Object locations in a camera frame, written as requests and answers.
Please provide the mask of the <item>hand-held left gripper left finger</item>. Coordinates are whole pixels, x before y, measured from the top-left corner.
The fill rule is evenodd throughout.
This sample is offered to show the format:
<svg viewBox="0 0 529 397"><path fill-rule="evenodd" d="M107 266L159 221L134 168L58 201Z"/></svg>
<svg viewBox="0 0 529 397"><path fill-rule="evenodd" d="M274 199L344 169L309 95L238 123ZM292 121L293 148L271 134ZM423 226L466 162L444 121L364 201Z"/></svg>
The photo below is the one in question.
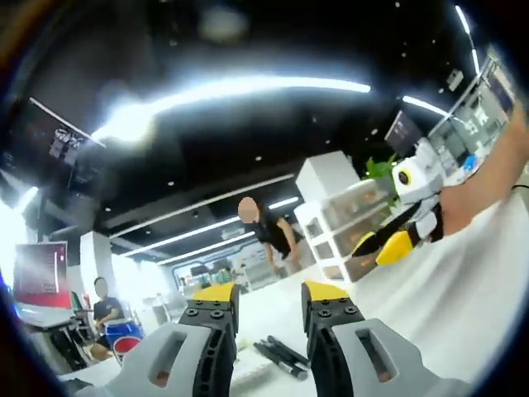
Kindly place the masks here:
<svg viewBox="0 0 529 397"><path fill-rule="evenodd" d="M212 285L128 352L105 396L228 396L236 359L240 286Z"/></svg>

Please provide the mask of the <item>person's right hand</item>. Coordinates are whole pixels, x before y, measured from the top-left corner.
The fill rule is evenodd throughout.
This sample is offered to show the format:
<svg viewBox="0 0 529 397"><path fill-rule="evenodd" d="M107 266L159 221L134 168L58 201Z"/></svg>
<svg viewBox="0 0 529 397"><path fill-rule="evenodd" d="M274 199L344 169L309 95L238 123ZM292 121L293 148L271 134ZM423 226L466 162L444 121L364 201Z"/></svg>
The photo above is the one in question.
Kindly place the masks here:
<svg viewBox="0 0 529 397"><path fill-rule="evenodd" d="M440 193L443 233L453 235L484 210L482 200L467 184L445 187Z"/></svg>

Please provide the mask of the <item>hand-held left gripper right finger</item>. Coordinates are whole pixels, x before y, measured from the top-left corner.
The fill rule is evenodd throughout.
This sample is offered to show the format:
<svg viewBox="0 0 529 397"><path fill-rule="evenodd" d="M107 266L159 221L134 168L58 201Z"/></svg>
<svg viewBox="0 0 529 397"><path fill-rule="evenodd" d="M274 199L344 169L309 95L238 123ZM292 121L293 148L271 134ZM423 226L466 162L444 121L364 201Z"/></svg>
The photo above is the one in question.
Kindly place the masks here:
<svg viewBox="0 0 529 397"><path fill-rule="evenodd" d="M450 396L451 380L422 363L418 348L366 319L334 285L302 284L303 329L319 396Z"/></svg>

